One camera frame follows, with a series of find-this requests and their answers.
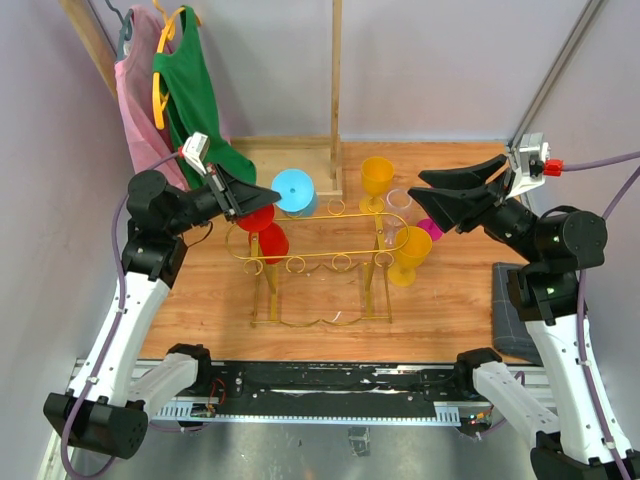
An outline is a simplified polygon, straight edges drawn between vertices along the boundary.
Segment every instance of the white wall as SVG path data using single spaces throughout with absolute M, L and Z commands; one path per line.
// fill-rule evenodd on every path
M 117 17 L 91 1 L 115 42 Z M 329 132 L 331 3 L 190 2 L 233 135 Z M 506 140 L 584 4 L 344 0 L 344 139 Z
M 110 217 L 131 161 L 114 99 L 58 2 L 0 15 L 0 464 L 35 478 L 64 392 L 115 286 Z
M 640 3 L 607 2 L 529 131 L 542 131 L 553 156 L 582 163 L 640 150 Z M 558 204 L 601 214 L 640 161 L 565 173 L 537 191 L 538 211 Z M 607 222 L 604 266 L 589 272 L 587 304 L 600 369 L 625 432 L 640 448 L 640 184 Z

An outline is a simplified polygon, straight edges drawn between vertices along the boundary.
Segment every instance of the wooden pole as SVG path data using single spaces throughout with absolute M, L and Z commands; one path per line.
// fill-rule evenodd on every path
M 331 42 L 331 178 L 336 180 L 340 168 L 340 55 L 342 50 L 342 0 L 333 0 Z
M 113 66 L 116 56 L 87 0 L 60 0 L 60 5 L 71 20 L 84 48 L 102 75 L 113 98 L 117 98 L 116 77 Z

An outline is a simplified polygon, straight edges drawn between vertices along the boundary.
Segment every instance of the pink cup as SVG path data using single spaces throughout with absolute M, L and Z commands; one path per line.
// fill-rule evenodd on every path
M 438 226 L 435 224 L 435 222 L 430 218 L 425 218 L 424 220 L 420 220 L 417 226 L 423 229 L 425 232 L 427 232 L 431 237 L 431 240 L 433 240 L 434 242 L 437 242 L 438 240 L 440 240 L 444 235 L 444 232 L 440 230 Z

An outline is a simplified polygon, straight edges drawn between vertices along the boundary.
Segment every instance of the yellow goblet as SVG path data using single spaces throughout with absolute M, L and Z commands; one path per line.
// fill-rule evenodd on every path
M 389 267 L 389 280 L 397 287 L 408 287 L 416 281 L 416 268 L 427 258 L 433 242 L 420 227 L 405 227 L 396 234 L 398 245 L 402 247 L 393 252 L 395 262 Z
M 369 194 L 360 200 L 362 213 L 379 213 L 384 210 L 384 202 L 380 198 L 389 190 L 393 180 L 393 164 L 384 157 L 370 157 L 362 163 L 362 187 Z

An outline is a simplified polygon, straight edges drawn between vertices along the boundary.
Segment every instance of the yellow clothes hanger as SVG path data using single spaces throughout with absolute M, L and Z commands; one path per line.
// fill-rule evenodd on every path
M 167 17 L 167 12 L 164 8 L 158 5 L 158 0 L 153 0 L 153 5 L 162 13 L 162 18 L 164 19 L 165 26 L 162 29 L 162 33 L 160 34 L 160 40 L 158 41 L 158 49 L 157 53 L 163 53 L 164 47 L 167 41 L 173 40 L 173 37 L 176 34 L 176 19 L 178 15 L 184 12 L 185 8 L 178 8 L 171 17 Z M 200 17 L 196 15 L 196 21 L 198 26 L 202 25 L 200 21 Z M 158 130 L 164 129 L 164 116 L 162 115 L 165 108 L 167 108 L 167 103 L 169 102 L 169 92 L 166 95 L 163 95 L 160 91 L 160 73 L 153 72 L 153 89 L 152 89 L 152 103 L 153 103 L 153 119 L 156 124 L 156 128 Z

